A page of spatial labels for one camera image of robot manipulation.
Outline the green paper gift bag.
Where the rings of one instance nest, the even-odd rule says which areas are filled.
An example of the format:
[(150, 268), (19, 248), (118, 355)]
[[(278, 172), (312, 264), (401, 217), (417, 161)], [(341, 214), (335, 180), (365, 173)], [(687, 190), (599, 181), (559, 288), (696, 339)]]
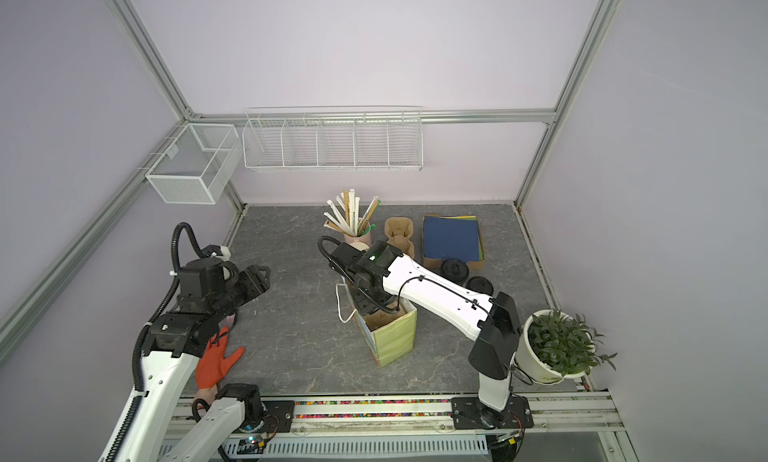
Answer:
[(335, 296), (339, 321), (342, 324), (354, 321), (358, 325), (379, 367), (389, 365), (413, 350), (418, 316), (417, 308), (410, 300), (400, 303), (400, 309), (407, 311), (405, 316), (371, 332), (363, 319), (365, 315), (354, 306), (346, 283), (335, 284)]

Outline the black paper cup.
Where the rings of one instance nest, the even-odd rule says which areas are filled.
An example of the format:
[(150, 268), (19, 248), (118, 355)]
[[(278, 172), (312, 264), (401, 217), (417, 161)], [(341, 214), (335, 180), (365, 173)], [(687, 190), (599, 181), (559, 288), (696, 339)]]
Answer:
[(463, 285), (469, 278), (468, 265), (456, 258), (449, 258), (442, 262), (440, 266), (440, 274), (443, 278), (458, 284)]

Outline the single brown pulp cup carrier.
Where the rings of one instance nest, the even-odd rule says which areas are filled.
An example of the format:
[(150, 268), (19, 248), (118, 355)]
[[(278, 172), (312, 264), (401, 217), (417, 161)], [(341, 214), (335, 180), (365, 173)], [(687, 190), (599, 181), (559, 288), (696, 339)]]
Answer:
[(365, 324), (366, 324), (367, 328), (371, 332), (374, 332), (374, 331), (376, 331), (376, 330), (378, 330), (378, 329), (380, 329), (380, 328), (382, 328), (382, 327), (384, 327), (384, 326), (386, 326), (386, 325), (396, 321), (397, 319), (405, 316), (406, 314), (407, 314), (407, 311), (404, 310), (403, 308), (401, 308), (396, 313), (388, 313), (388, 312), (384, 312), (384, 311), (379, 310), (379, 311), (377, 311), (375, 313), (372, 313), (372, 314), (369, 314), (369, 315), (365, 315), (363, 317), (363, 319), (365, 321)]

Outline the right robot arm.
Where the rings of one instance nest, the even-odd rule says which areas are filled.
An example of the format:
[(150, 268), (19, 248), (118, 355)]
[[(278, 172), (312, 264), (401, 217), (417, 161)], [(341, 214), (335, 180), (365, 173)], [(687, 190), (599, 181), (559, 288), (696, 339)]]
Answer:
[(524, 411), (510, 408), (513, 356), (521, 330), (511, 296), (462, 287), (385, 241), (362, 250), (322, 236), (318, 249), (348, 284), (358, 314), (395, 314), (408, 301), (441, 317), (473, 341), (468, 360), (478, 372), (479, 389), (475, 411), (456, 408), (459, 418), (483, 429), (501, 428), (511, 420), (523, 426)]

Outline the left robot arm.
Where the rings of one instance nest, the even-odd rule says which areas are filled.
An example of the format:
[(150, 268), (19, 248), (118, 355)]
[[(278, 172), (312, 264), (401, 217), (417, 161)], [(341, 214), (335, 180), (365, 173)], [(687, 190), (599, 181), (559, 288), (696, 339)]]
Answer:
[(241, 355), (227, 355), (220, 324), (270, 286), (270, 271), (239, 270), (224, 246), (201, 248), (186, 222), (171, 240), (172, 284), (142, 327), (132, 352), (133, 389), (111, 434), (104, 461), (155, 461), (181, 392), (202, 367), (212, 388)]

